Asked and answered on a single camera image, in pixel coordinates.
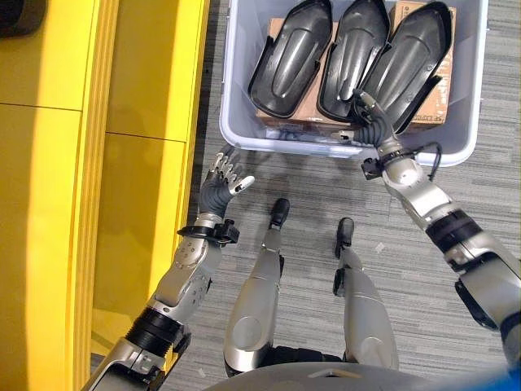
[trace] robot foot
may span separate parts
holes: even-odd
[[[344,217],[339,222],[336,230],[335,256],[340,258],[342,248],[351,247],[352,233],[355,230],[355,222],[350,217]]]
[[[269,221],[269,228],[277,226],[278,229],[281,229],[282,225],[287,219],[289,212],[290,201],[286,200],[285,198],[279,198],[271,209],[271,220]]]

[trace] white plastic bin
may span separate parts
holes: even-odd
[[[228,143],[242,149],[342,158],[372,156],[373,148],[326,142],[318,136],[298,137],[294,141],[272,139],[277,132],[255,116],[247,85],[264,48],[268,22],[274,17],[284,18],[298,2],[230,0],[220,118],[222,135]],[[389,10],[394,2],[387,1]],[[332,0],[331,3],[333,20],[339,20],[352,2]],[[446,3],[458,9],[447,121],[420,134],[411,134],[406,141],[414,146],[439,142],[444,149],[443,166],[462,163],[475,148],[488,11],[488,0],[447,0]],[[432,165],[434,158],[434,153],[426,152],[419,154],[418,161]]]

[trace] yellow cabinet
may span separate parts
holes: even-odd
[[[65,390],[79,112],[0,105],[3,389]]]
[[[91,344],[168,269],[190,193],[208,0],[47,3],[0,40],[1,389],[86,382]]]
[[[0,40],[0,103],[83,108],[95,3],[48,0],[35,34]]]
[[[93,351],[106,353],[170,267],[185,144],[108,134],[94,279]]]

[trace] wire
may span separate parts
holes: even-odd
[[[427,149],[429,147],[436,147],[436,157],[434,158],[434,162],[432,163],[431,173],[428,175],[429,181],[433,182],[436,172],[438,171],[438,168],[440,167],[441,155],[443,154],[443,148],[441,147],[440,143],[437,143],[436,141],[427,143],[417,149],[414,149],[413,151],[409,152],[407,155],[416,156],[418,153],[420,153],[421,151],[424,151],[425,149]]]

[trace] gray carpet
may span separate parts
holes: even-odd
[[[224,143],[218,119],[227,4],[212,1],[210,9],[192,217],[201,173]],[[519,1],[491,0],[488,18],[478,143],[467,162],[441,169],[436,183],[519,257]],[[264,152],[244,152],[243,161],[256,183],[228,210],[240,243],[223,251],[206,301],[190,322],[192,344],[163,389],[203,389],[225,379],[226,322],[280,196],[291,201],[291,213],[276,345],[342,354],[344,303],[331,293],[332,246],[338,220],[350,216],[357,224],[353,248],[386,303],[402,371],[438,380],[505,364],[499,335],[468,314],[439,251],[379,180],[363,178],[359,161]]]

